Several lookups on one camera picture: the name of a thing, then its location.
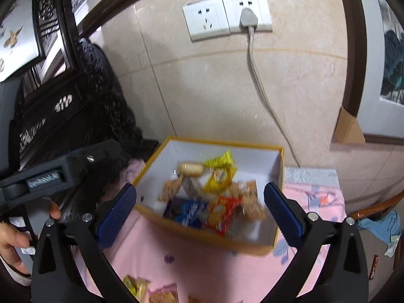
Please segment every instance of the blue cloth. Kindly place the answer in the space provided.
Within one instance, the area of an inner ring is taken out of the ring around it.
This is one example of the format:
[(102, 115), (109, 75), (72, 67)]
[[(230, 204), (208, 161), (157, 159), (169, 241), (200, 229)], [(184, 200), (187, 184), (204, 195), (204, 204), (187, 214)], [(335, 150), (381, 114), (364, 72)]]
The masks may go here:
[(359, 229), (369, 229), (377, 238), (390, 244), (390, 237), (401, 234), (400, 216), (396, 211), (390, 211), (387, 215), (378, 221), (372, 221), (369, 218), (363, 218), (358, 221)]

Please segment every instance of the human hand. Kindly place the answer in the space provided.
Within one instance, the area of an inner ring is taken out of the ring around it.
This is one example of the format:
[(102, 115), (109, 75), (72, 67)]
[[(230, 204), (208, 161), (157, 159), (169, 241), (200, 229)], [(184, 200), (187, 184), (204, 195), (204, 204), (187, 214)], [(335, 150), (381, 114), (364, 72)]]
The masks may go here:
[[(59, 207), (52, 202), (49, 214), (58, 220), (61, 218)], [(28, 238), (8, 223), (0, 223), (0, 255), (5, 262), (21, 273), (29, 274), (14, 247), (27, 248), (30, 246)]]

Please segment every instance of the electrical outlet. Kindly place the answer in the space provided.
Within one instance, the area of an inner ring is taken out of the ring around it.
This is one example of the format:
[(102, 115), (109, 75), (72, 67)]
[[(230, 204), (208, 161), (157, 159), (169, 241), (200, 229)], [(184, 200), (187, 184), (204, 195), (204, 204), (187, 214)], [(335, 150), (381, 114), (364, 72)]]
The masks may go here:
[(240, 23), (241, 11), (244, 8), (253, 10), (258, 18), (256, 31), (272, 32), (272, 20), (267, 0), (223, 0), (231, 33), (248, 31)]
[(229, 24), (222, 0), (203, 0), (184, 6), (191, 41), (230, 35)]

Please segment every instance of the open box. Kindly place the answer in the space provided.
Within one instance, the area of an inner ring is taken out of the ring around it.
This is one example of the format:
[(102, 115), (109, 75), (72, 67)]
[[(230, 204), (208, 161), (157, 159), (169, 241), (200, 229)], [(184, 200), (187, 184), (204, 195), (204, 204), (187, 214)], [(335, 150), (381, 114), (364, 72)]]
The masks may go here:
[[(281, 146), (248, 144), (168, 137), (146, 163), (145, 168), (134, 180), (137, 191), (136, 209), (148, 220), (178, 234), (216, 245), (232, 251), (251, 255), (266, 255), (274, 247), (277, 225), (269, 211), (262, 221), (249, 222), (248, 231), (241, 241), (222, 238), (204, 230), (198, 230), (163, 218), (167, 203), (159, 201), (164, 183), (169, 180), (179, 162), (204, 162), (216, 158), (227, 150), (232, 152), (234, 166), (238, 168), (233, 181), (257, 182), (258, 200), (265, 206), (263, 191), (265, 185), (274, 181), (283, 185), (284, 150)], [(210, 175), (201, 178), (202, 186)], [(178, 197), (186, 197), (181, 188)]]

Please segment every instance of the tiled wall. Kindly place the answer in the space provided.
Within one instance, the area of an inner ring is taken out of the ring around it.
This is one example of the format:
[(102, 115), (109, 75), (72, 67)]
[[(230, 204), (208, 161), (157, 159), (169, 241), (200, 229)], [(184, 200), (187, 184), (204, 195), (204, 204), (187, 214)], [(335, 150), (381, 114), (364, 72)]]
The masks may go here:
[[(286, 146), (255, 89), (247, 34), (192, 43), (182, 6), (195, 1), (136, 1), (91, 36), (108, 56), (144, 136)], [(348, 211), (397, 193), (404, 187), (402, 148), (331, 143), (347, 67), (342, 1), (268, 3), (273, 33), (256, 34), (255, 59), (304, 166), (337, 169)], [(295, 164), (288, 148), (286, 162)]]

